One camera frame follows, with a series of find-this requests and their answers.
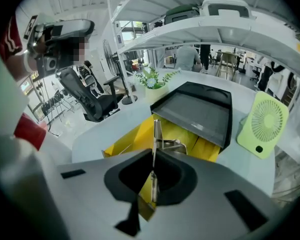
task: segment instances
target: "white flower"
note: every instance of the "white flower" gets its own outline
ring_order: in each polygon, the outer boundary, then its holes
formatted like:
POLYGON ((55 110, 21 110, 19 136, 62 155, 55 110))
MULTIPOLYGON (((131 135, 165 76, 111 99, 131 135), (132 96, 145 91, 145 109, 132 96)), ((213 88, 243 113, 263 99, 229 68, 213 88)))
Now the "white flower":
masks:
POLYGON ((156 80, 154 78, 149 78, 147 81, 146 81, 146 85, 149 87, 149 88, 152 88, 154 87, 156 84, 156 80))

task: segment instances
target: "chair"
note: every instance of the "chair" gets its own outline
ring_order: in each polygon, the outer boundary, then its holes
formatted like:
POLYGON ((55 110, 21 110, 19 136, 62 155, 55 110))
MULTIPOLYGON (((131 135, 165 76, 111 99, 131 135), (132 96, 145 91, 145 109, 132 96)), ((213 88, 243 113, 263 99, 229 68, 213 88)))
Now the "chair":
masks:
POLYGON ((256 77, 250 77, 250 80, 257 80, 258 81, 261 72, 259 72, 258 70, 255 70, 255 69, 253 69, 252 72, 255 73, 256 77))
POLYGON ((98 98, 82 84, 72 68, 64 69, 59 76, 59 81, 68 93, 82 105, 86 112, 83 114, 84 118, 88 121, 100 122, 105 117, 110 116, 109 112, 118 108, 118 102, 124 97, 124 94, 116 94, 115 92, 114 82, 118 78, 119 76, 115 76, 104 83, 105 86, 110 86, 111 95, 101 95, 98 98))
POLYGON ((234 64, 237 63, 237 59, 236 56, 231 53, 231 52, 224 52, 222 53, 221 59, 220 59, 220 63, 219 63, 219 67, 218 70, 216 72, 216 76, 220 77, 221 72, 226 72, 226 79, 228 80, 228 67, 231 66, 232 68, 232 80, 235 77, 235 68, 234 68, 234 64))

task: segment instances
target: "office chair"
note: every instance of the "office chair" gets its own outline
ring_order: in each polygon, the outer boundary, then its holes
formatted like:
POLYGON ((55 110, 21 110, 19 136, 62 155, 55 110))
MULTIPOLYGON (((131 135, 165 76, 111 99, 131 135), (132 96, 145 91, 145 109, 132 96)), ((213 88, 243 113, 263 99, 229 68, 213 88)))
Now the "office chair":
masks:
POLYGON ((98 98, 82 84, 72 68, 62 70, 59 81, 67 92, 75 97, 82 105, 86 112, 86 114, 83 114, 84 118, 87 121, 100 122, 105 119, 106 116, 110 116, 109 112, 118 108, 118 102, 124 97, 123 93, 116 94, 115 91, 114 82, 118 78, 119 76, 115 76, 103 84, 110 86, 111 95, 101 95, 98 98))
POLYGON ((256 74, 256 77, 250 77, 250 80, 257 80, 258 81, 261 72, 259 72, 258 70, 255 70, 255 69, 253 69, 252 72, 256 74))

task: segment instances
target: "portable fan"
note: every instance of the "portable fan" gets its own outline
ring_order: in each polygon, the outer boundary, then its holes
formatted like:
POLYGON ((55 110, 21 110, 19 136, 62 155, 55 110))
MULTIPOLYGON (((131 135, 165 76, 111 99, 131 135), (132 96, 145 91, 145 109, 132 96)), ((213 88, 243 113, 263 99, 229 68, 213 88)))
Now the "portable fan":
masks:
POLYGON ((261 159, 267 158, 285 128, 288 116, 287 106, 259 91, 236 139, 238 144, 261 159))

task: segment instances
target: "fan grille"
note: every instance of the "fan grille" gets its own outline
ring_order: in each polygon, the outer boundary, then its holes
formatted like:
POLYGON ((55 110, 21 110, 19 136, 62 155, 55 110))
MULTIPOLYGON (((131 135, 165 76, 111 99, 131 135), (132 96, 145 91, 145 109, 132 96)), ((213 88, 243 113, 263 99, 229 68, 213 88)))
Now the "fan grille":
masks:
POLYGON ((253 110, 251 128, 254 136, 262 141, 273 140, 283 127, 283 113, 270 99, 261 101, 253 110))

